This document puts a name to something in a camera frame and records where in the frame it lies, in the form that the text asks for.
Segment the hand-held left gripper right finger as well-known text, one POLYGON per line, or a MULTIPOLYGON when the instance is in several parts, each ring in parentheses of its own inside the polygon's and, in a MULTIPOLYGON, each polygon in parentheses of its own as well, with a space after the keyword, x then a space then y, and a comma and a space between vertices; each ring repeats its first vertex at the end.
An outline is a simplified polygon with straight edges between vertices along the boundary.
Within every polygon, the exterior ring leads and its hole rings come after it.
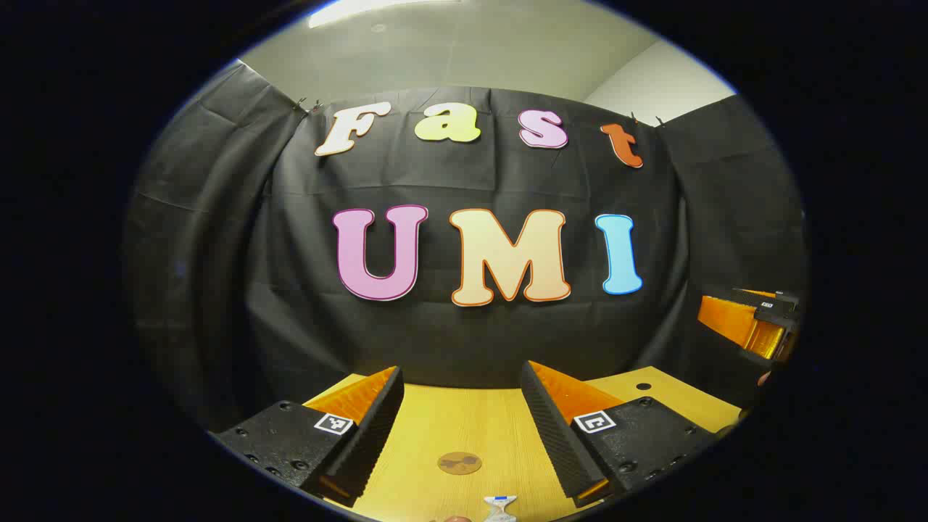
POLYGON ((521 367, 521 393, 561 489, 577 508, 630 495, 718 439, 655 397, 618 399, 536 361, 521 367))

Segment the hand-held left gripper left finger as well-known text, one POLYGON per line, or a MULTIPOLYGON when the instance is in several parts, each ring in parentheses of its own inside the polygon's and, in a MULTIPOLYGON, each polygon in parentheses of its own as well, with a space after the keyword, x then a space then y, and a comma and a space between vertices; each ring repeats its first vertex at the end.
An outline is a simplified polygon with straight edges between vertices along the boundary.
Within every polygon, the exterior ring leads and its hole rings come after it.
POLYGON ((369 479, 404 399, 402 370, 388 367, 310 401, 278 401, 213 437, 312 496, 351 508, 369 479))

